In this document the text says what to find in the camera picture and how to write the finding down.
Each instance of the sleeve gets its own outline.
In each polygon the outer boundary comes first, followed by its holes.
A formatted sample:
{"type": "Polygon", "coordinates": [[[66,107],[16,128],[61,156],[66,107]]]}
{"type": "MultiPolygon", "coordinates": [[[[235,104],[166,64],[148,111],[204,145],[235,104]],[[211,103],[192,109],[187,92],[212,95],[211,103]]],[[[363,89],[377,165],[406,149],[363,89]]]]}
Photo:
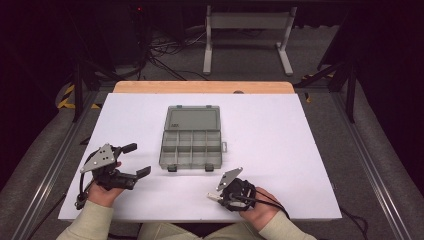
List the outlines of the sleeve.
{"type": "Polygon", "coordinates": [[[282,211],[279,211],[259,234],[268,240],[316,240],[313,236],[302,232],[282,211]]]}
{"type": "Polygon", "coordinates": [[[78,217],[57,239],[107,239],[112,216],[113,208],[87,201],[78,217]]]}

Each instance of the white tabletop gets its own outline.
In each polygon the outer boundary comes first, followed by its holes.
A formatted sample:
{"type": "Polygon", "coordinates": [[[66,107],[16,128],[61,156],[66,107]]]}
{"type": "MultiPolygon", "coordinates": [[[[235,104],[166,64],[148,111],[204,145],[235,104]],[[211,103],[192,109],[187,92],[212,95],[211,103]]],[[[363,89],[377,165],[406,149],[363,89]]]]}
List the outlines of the white tabletop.
{"type": "MultiPolygon", "coordinates": [[[[73,220],[80,173],[90,153],[110,143],[138,149],[121,154],[123,173],[152,167],[134,190],[116,200],[114,219],[129,222],[236,222],[240,216],[206,197],[217,193],[224,172],[243,167],[239,175],[274,194],[293,220],[336,219],[341,213],[297,94],[126,94],[108,95],[91,140],[59,214],[73,220]],[[168,106],[217,105],[221,111],[221,169],[178,170],[159,166],[168,106]]],[[[91,173],[87,173],[88,182],[91,173]]]]}

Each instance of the plastic organizer box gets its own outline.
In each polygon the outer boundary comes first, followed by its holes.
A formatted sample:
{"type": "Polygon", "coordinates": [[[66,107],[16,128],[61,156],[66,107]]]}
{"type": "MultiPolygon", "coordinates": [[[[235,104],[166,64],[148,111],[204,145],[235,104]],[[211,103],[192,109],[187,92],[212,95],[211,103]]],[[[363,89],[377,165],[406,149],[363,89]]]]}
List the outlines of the plastic organizer box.
{"type": "Polygon", "coordinates": [[[159,165],[169,172],[221,168],[219,106],[169,106],[159,165]]]}

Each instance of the aluminum rail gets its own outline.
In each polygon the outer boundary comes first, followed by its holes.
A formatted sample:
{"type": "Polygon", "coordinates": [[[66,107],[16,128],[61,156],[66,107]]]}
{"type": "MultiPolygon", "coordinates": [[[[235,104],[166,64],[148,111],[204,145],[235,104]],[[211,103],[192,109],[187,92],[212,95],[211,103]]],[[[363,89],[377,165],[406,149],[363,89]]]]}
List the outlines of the aluminum rail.
{"type": "Polygon", "coordinates": [[[47,197],[50,194],[51,189],[53,188],[54,183],[62,169],[63,164],[65,163],[67,154],[71,147],[72,141],[75,138],[78,130],[80,129],[82,122],[84,121],[85,116],[90,110],[90,106],[94,103],[97,92],[89,92],[87,100],[84,104],[84,110],[78,121],[72,123],[68,132],[66,133],[65,139],[60,146],[52,165],[47,171],[43,181],[39,185],[27,211],[22,217],[21,222],[18,225],[15,233],[13,234],[12,240],[23,240],[29,237],[29,234],[32,231],[35,221],[37,220],[38,215],[41,212],[41,209],[44,206],[44,203],[47,200],[47,197]]]}
{"type": "Polygon", "coordinates": [[[361,135],[359,134],[355,124],[352,124],[349,121],[349,118],[344,111],[345,105],[342,97],[339,93],[331,93],[331,96],[337,110],[342,116],[343,121],[345,122],[351,136],[353,137],[353,140],[355,141],[355,145],[360,155],[361,164],[364,167],[368,180],[374,189],[375,195],[377,196],[377,199],[384,211],[384,214],[386,215],[394,235],[396,236],[396,239],[412,239],[408,230],[406,229],[404,222],[402,221],[402,218],[400,217],[398,210],[396,209],[389,191],[384,185],[384,182],[374,165],[374,162],[364,144],[364,141],[361,138],[361,135]]]}

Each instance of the white metal frame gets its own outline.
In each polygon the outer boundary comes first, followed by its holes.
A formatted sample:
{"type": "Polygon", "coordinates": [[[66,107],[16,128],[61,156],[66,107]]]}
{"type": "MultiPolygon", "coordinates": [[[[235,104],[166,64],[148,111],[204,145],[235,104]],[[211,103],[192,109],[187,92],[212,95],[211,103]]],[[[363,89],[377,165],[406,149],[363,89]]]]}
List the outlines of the white metal frame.
{"type": "Polygon", "coordinates": [[[284,38],[281,42],[277,42],[276,46],[286,75],[293,75],[293,69],[286,53],[286,46],[296,16],[296,7],[291,8],[290,12],[281,13],[224,13],[212,12],[211,9],[211,6],[208,6],[206,12],[206,50],[203,63],[204,74],[211,73],[212,29],[256,28],[284,30],[284,38]]]}

